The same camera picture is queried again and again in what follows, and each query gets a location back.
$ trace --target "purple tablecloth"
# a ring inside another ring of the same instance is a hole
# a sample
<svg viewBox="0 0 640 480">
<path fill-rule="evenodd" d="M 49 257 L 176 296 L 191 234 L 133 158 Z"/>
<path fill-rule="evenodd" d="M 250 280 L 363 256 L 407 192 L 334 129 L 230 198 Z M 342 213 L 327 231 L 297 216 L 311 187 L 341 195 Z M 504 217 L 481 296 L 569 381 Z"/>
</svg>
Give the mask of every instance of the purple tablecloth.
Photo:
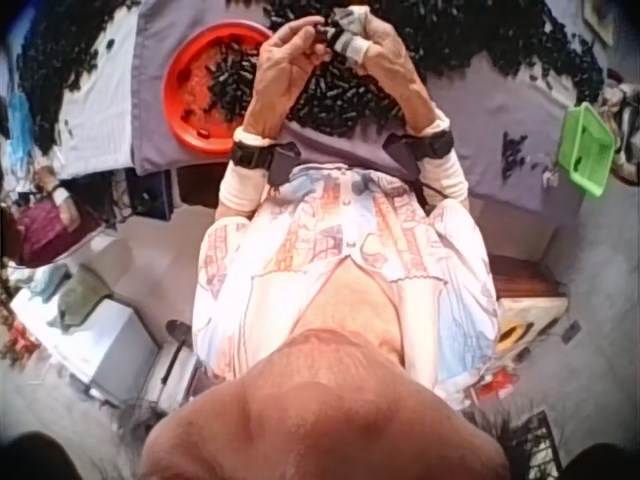
<svg viewBox="0 0 640 480">
<path fill-rule="evenodd" d="M 202 28 L 225 19 L 265 24 L 261 6 L 225 7 L 221 0 L 146 0 L 141 6 L 132 71 L 133 154 L 140 174 L 215 160 L 182 144 L 164 117 L 162 85 L 175 51 Z M 573 222 L 583 194 L 564 172 L 556 188 L 543 189 L 542 169 L 525 167 L 504 183 L 501 148 L 504 131 L 529 136 L 523 153 L 535 161 L 555 158 L 565 106 L 541 88 L 503 78 L 484 55 L 451 78 L 433 78 L 429 91 L 451 118 L 456 148 L 475 196 L 515 206 L 553 224 Z M 362 126 L 351 139 L 336 139 L 287 125 L 283 140 L 295 140 L 308 160 L 392 165 L 381 144 L 388 132 L 375 135 Z"/>
</svg>

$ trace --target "chest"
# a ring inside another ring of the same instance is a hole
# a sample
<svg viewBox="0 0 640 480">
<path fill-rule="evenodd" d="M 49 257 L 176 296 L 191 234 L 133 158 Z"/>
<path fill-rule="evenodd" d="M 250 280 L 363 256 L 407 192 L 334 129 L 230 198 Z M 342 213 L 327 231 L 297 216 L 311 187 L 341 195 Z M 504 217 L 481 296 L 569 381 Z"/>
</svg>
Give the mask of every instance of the chest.
<svg viewBox="0 0 640 480">
<path fill-rule="evenodd" d="M 402 335 L 394 297 L 389 282 L 346 258 L 309 303 L 291 335 L 312 328 L 354 332 L 385 357 L 402 364 Z"/>
</svg>

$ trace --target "orange tray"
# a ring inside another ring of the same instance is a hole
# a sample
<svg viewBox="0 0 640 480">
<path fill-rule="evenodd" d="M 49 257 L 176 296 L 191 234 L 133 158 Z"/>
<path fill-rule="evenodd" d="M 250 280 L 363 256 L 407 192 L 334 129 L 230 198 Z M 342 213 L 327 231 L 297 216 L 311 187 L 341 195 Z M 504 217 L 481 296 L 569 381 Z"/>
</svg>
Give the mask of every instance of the orange tray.
<svg viewBox="0 0 640 480">
<path fill-rule="evenodd" d="M 204 153 L 223 154 L 231 151 L 233 131 L 237 125 L 225 123 L 224 117 L 216 110 L 206 114 L 205 118 L 205 114 L 197 111 L 196 120 L 199 119 L 199 122 L 183 119 L 183 113 L 187 108 L 196 111 L 205 106 L 201 103 L 209 97 L 206 87 L 211 80 L 204 65 L 215 62 L 217 45 L 234 39 L 242 40 L 243 47 L 259 48 L 270 37 L 271 32 L 256 23 L 226 21 L 197 33 L 178 50 L 165 75 L 163 102 L 169 127 L 182 143 Z M 206 123 L 206 127 L 197 123 Z M 207 130 L 209 138 L 198 135 L 202 128 Z"/>
</svg>

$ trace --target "green plastic container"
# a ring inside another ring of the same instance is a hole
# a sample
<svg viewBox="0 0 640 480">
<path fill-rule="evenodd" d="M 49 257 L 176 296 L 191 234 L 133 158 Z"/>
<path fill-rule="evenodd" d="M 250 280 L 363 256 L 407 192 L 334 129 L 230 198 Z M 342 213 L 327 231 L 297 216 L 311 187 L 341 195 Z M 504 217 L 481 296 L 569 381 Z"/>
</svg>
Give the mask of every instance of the green plastic container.
<svg viewBox="0 0 640 480">
<path fill-rule="evenodd" d="M 594 197 L 602 195 L 607 185 L 614 150 L 613 134 L 589 103 L 567 111 L 558 163 L 574 183 Z"/>
</svg>

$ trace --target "hand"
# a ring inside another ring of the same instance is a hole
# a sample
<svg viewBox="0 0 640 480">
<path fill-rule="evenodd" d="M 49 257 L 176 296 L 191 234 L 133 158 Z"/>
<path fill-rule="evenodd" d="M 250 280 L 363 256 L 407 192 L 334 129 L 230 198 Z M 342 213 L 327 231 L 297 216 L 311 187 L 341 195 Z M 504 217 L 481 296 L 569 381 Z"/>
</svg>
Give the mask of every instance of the hand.
<svg viewBox="0 0 640 480">
<path fill-rule="evenodd" d="M 45 165 L 33 172 L 33 184 L 36 188 L 41 188 L 45 193 L 51 192 L 58 184 L 58 179 L 56 178 L 53 168 Z"/>
<path fill-rule="evenodd" d="M 330 52 L 315 42 L 314 25 L 319 16 L 305 17 L 284 25 L 260 48 L 253 99 L 243 130 L 263 138 L 276 138 L 284 120 L 302 93 L 311 73 Z"/>
<path fill-rule="evenodd" d="M 358 73 L 375 78 L 402 108 L 409 130 L 422 132 L 436 120 L 435 108 L 404 43 L 391 25 L 371 14 L 365 37 L 372 44 Z"/>
</svg>

